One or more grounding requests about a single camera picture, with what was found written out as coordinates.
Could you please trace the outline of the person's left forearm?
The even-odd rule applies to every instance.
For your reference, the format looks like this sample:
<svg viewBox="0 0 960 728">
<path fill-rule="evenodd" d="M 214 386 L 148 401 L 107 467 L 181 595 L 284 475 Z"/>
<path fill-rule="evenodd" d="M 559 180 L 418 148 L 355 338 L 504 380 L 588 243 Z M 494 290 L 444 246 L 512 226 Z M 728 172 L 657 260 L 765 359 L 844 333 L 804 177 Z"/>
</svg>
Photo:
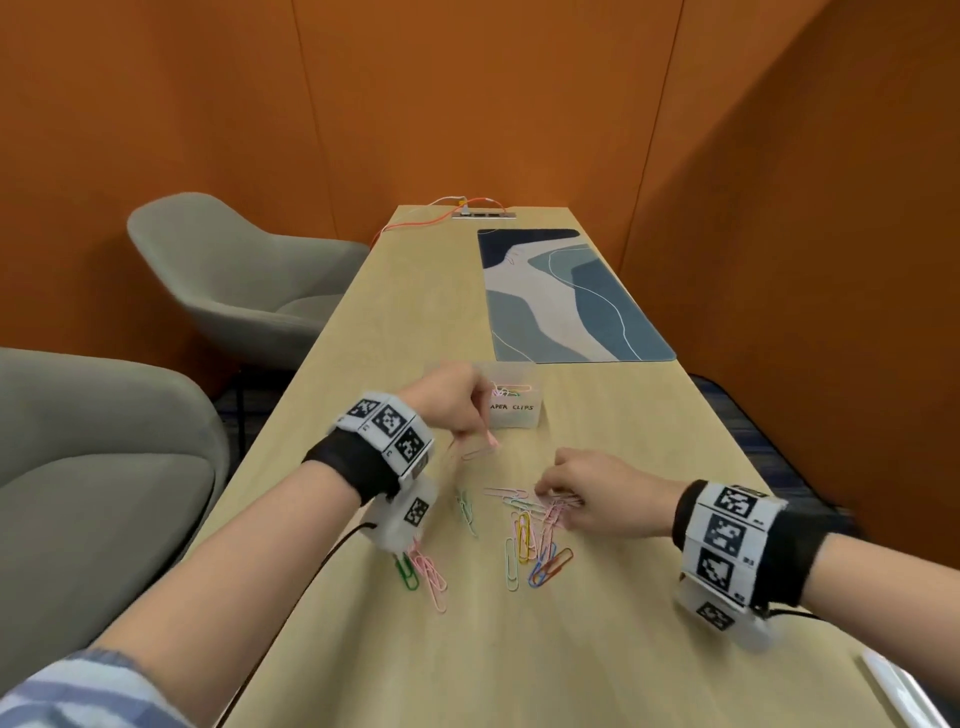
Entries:
<svg viewBox="0 0 960 728">
<path fill-rule="evenodd" d="M 209 728 L 360 506 L 335 470 L 301 464 L 151 586 L 94 648 L 135 661 L 189 722 Z"/>
</svg>

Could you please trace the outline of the wristband with marker tags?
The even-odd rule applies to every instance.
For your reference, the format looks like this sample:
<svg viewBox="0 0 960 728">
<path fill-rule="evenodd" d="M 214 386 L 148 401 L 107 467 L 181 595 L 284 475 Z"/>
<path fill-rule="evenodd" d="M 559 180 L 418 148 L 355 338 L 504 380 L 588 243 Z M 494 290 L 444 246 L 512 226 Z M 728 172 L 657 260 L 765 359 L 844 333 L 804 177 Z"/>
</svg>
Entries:
<svg viewBox="0 0 960 728">
<path fill-rule="evenodd" d="M 702 479 L 681 491 L 671 529 L 683 577 L 736 615 L 763 616 L 801 606 L 819 552 L 843 535 L 827 516 Z"/>
<path fill-rule="evenodd" d="M 361 504 L 394 499 L 429 463 L 434 435 L 395 394 L 365 392 L 337 418 L 303 459 L 335 471 Z"/>
</svg>

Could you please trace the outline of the person's right forearm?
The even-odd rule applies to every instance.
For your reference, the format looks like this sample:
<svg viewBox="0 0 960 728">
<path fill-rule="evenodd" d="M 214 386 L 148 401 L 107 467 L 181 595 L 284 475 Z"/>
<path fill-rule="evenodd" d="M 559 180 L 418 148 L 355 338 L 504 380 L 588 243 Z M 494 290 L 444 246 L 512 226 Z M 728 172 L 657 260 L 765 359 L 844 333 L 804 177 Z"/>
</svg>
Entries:
<svg viewBox="0 0 960 728">
<path fill-rule="evenodd" d="M 831 534 L 813 561 L 800 605 L 960 698 L 960 571 Z"/>
</svg>

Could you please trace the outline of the white flat object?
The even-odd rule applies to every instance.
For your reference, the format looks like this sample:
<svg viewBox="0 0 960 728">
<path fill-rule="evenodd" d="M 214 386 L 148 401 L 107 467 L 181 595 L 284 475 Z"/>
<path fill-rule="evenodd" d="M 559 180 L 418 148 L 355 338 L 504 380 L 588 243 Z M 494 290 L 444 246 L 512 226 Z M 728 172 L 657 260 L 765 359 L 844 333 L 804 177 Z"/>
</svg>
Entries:
<svg viewBox="0 0 960 728">
<path fill-rule="evenodd" d="M 869 648 L 864 648 L 860 657 L 907 728 L 952 728 L 909 672 Z"/>
</svg>

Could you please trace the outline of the blue striped sleeve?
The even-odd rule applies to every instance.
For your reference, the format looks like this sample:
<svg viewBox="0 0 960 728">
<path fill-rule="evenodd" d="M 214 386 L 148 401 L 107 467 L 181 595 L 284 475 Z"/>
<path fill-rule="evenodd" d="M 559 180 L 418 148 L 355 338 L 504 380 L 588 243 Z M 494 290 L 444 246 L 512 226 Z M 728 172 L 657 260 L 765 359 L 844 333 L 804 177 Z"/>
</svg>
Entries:
<svg viewBox="0 0 960 728">
<path fill-rule="evenodd" d="M 0 728 L 195 728 L 115 651 L 85 649 L 0 696 Z"/>
</svg>

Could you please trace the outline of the pile of coloured paper clips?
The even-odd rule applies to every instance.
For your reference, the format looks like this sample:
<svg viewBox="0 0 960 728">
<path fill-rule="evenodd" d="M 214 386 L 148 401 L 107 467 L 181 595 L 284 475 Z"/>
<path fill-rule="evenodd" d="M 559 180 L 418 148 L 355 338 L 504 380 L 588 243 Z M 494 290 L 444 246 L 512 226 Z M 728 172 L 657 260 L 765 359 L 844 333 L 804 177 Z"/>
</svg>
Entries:
<svg viewBox="0 0 960 728">
<path fill-rule="evenodd" d="M 544 586 L 573 559 L 572 548 L 560 546 L 555 537 L 568 509 L 547 510 L 533 491 L 519 488 L 486 487 L 479 493 L 496 500 L 509 513 L 509 533 L 498 540 L 509 593 L 518 592 L 522 584 L 532 589 Z M 448 581 L 420 548 L 418 540 L 414 548 L 401 556 L 394 555 L 392 561 L 407 591 L 415 592 L 423 587 L 436 612 L 447 613 Z"/>
</svg>

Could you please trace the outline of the clear plastic box with label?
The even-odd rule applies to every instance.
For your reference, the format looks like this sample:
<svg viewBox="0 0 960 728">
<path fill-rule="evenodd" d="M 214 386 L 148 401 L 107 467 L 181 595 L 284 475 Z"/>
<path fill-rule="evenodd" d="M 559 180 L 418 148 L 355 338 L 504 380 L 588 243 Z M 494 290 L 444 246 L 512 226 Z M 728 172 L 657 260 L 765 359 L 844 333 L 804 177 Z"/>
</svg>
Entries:
<svg viewBox="0 0 960 728">
<path fill-rule="evenodd" d="M 457 361 L 467 361 L 474 364 L 493 385 L 530 384 L 533 386 L 533 392 L 525 396 L 492 397 L 489 409 L 489 424 L 491 430 L 533 428 L 537 424 L 541 413 L 543 397 L 541 391 L 535 388 L 532 383 L 529 381 L 514 382 L 509 376 L 509 371 L 504 369 L 492 370 L 490 367 L 478 365 L 470 360 Z M 438 364 L 438 366 L 447 362 L 452 361 L 442 362 Z"/>
</svg>

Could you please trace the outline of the left wristband with marker tags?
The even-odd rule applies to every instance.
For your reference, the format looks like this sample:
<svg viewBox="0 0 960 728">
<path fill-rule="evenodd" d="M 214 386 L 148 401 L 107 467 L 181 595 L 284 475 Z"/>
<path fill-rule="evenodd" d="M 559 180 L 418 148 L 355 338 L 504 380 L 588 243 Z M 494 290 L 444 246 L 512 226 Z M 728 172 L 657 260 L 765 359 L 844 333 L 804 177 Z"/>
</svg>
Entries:
<svg viewBox="0 0 960 728">
<path fill-rule="evenodd" d="M 429 463 L 434 435 L 395 394 L 365 392 L 337 418 L 303 459 L 335 471 L 361 504 L 394 499 Z"/>
</svg>

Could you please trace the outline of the person's right hand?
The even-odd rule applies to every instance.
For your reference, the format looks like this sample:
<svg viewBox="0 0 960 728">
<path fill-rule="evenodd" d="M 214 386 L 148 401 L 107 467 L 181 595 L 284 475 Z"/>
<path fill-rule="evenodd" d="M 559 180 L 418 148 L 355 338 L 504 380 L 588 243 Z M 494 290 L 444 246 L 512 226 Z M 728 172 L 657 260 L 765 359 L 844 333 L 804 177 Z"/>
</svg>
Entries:
<svg viewBox="0 0 960 728">
<path fill-rule="evenodd" d="M 627 538 L 669 537 L 689 482 L 670 480 L 589 449 L 589 517 L 564 517 L 566 528 Z"/>
</svg>

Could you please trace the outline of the blue patterned desk mat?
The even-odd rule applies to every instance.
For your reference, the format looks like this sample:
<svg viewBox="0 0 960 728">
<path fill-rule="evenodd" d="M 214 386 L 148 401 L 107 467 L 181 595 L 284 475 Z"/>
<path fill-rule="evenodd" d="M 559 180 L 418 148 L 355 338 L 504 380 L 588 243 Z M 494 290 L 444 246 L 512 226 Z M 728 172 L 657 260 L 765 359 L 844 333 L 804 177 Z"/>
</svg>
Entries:
<svg viewBox="0 0 960 728">
<path fill-rule="evenodd" d="M 669 362 L 674 350 L 574 228 L 482 228 L 478 248 L 497 361 Z"/>
</svg>

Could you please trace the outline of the right wristband with marker tags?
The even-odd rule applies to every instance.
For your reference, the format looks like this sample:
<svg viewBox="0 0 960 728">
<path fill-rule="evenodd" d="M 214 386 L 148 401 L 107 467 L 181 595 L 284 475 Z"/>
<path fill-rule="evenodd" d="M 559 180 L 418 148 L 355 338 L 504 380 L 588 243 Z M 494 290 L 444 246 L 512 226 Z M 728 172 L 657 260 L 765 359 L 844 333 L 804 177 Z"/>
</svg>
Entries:
<svg viewBox="0 0 960 728">
<path fill-rule="evenodd" d="M 819 552 L 843 535 L 827 516 L 702 479 L 681 491 L 671 529 L 683 577 L 736 615 L 763 616 L 801 606 Z"/>
</svg>

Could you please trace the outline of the person's left hand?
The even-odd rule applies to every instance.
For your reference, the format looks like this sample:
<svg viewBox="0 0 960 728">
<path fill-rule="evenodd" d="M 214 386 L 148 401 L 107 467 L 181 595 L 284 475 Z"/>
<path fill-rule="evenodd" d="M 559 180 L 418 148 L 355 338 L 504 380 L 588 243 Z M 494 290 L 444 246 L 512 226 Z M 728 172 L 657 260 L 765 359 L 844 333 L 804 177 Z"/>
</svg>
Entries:
<svg viewBox="0 0 960 728">
<path fill-rule="evenodd" d="M 477 375 L 483 373 L 471 362 L 446 362 L 399 389 L 396 395 L 431 429 L 448 431 L 455 439 L 464 435 L 476 417 L 471 394 Z"/>
</svg>

